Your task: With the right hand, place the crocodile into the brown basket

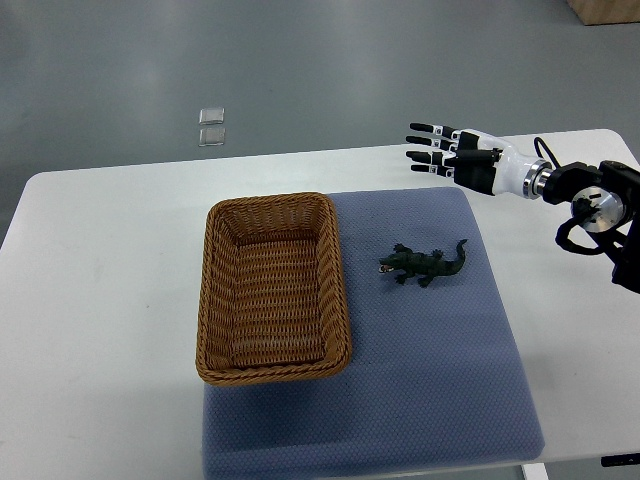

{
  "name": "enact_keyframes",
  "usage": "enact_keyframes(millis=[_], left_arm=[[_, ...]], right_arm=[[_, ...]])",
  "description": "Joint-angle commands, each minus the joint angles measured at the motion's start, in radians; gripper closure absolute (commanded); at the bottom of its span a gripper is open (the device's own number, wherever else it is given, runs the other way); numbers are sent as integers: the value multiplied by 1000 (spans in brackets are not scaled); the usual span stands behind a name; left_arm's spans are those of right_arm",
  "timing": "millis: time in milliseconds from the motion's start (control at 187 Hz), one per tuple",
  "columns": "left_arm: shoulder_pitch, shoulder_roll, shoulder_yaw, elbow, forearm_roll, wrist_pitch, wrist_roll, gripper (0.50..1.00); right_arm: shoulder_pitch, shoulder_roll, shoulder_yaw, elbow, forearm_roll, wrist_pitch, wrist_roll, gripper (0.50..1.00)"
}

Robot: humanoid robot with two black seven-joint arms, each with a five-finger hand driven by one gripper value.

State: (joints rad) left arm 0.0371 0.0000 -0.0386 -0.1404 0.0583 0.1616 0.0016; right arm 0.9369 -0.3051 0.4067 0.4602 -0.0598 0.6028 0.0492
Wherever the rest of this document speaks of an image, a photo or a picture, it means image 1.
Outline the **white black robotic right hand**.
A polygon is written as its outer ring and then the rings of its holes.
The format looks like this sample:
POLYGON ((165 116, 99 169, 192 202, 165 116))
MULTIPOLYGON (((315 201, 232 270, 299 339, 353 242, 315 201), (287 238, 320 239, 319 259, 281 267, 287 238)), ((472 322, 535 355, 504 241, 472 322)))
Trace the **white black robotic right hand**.
POLYGON ((511 142, 473 129, 414 122, 406 141, 425 151, 409 150, 411 169, 438 175, 477 193, 505 193, 536 199, 542 174, 558 166, 553 155, 522 154, 511 142))

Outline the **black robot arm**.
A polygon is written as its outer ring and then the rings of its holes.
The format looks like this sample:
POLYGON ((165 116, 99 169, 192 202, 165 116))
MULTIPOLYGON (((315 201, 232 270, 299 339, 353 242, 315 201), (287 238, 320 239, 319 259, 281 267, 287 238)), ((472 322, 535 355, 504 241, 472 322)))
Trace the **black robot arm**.
POLYGON ((623 163, 580 162, 544 170, 533 192, 549 204, 570 204, 571 217, 560 225, 555 242, 584 256, 606 255, 613 262, 612 282, 639 291, 639 172, 623 163))

